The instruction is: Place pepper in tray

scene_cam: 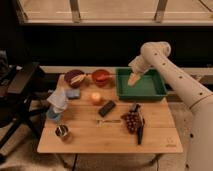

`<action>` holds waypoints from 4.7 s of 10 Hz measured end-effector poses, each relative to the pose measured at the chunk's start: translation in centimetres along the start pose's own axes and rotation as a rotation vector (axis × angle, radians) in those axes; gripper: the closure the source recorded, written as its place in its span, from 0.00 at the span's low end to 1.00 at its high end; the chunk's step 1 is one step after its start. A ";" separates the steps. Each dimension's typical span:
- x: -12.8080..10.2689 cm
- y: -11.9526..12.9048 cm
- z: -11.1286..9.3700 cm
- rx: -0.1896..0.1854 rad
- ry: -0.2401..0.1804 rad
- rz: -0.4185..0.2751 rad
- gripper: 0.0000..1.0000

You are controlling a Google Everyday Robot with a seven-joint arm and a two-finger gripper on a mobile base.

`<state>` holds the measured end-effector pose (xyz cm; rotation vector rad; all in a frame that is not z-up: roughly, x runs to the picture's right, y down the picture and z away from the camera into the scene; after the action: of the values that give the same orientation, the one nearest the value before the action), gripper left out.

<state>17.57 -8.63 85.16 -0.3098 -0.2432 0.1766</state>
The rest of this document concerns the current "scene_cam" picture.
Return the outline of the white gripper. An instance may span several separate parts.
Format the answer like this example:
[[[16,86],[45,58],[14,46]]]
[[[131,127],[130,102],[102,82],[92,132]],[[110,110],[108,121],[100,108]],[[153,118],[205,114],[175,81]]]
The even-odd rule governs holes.
[[[128,79],[128,85],[134,86],[140,79],[139,74],[145,74],[150,68],[150,64],[141,56],[136,56],[128,66],[132,69],[132,72]]]

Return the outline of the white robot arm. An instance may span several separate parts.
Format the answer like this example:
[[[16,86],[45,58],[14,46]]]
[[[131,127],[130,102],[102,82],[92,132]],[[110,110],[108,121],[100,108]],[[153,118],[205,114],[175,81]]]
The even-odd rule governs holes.
[[[147,42],[128,66],[135,75],[144,75],[154,67],[194,114],[186,171],[213,171],[213,92],[173,64],[168,42]]]

